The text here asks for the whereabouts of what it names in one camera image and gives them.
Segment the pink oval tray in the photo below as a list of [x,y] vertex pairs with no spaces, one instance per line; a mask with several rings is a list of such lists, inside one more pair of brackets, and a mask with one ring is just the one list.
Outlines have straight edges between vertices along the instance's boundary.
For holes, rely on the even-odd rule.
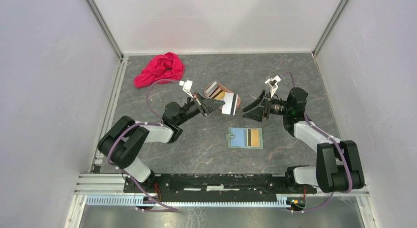
[[[222,90],[224,90],[224,91],[226,91],[226,92],[229,92],[229,93],[233,93],[231,90],[229,90],[228,88],[226,88],[225,86],[223,86],[222,84],[220,84],[220,83],[218,83],[218,88],[219,89],[222,89]],[[241,103],[241,99],[240,99],[240,97],[238,97],[238,104],[237,104],[237,109],[239,108],[239,106],[240,106],[240,103]]]

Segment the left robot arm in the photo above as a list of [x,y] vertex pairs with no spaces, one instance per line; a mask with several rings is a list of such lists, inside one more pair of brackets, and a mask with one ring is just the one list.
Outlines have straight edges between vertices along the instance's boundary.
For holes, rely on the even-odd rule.
[[97,149],[107,157],[109,164],[135,179],[138,189],[149,192],[154,188],[153,171],[138,156],[142,146],[146,143],[174,143],[183,132],[180,125],[198,114],[208,116],[224,104],[222,100],[194,93],[183,105],[168,103],[161,123],[140,122],[122,116],[98,141]]

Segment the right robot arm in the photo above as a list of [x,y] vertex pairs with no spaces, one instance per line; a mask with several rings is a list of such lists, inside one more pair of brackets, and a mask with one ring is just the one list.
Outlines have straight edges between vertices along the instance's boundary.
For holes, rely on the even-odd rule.
[[285,130],[304,142],[316,153],[316,165],[289,167],[284,187],[291,193],[304,185],[320,188],[325,193],[361,189],[365,178],[357,144],[352,140],[340,140],[320,129],[306,114],[308,93],[299,87],[290,90],[286,100],[267,94],[260,96],[243,108],[243,117],[258,122],[271,115],[283,118]]

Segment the green card holder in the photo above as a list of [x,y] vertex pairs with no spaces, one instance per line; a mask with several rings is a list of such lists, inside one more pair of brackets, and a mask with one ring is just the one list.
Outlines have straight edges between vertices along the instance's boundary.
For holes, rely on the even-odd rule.
[[226,140],[228,141],[228,148],[242,148],[242,149],[263,149],[263,135],[261,134],[260,147],[248,147],[246,145],[246,131],[247,127],[229,127]]

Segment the silver card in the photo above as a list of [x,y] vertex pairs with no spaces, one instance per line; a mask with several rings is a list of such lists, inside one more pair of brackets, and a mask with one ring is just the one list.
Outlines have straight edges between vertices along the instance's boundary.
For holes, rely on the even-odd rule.
[[225,104],[222,106],[221,113],[227,115],[235,115],[238,104],[238,95],[235,93],[226,92],[223,101]]

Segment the gold card black stripe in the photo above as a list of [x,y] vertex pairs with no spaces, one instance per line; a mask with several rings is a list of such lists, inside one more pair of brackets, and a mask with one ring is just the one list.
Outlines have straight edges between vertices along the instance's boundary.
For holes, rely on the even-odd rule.
[[260,128],[248,128],[246,131],[246,145],[248,147],[260,147],[261,134],[262,132]]

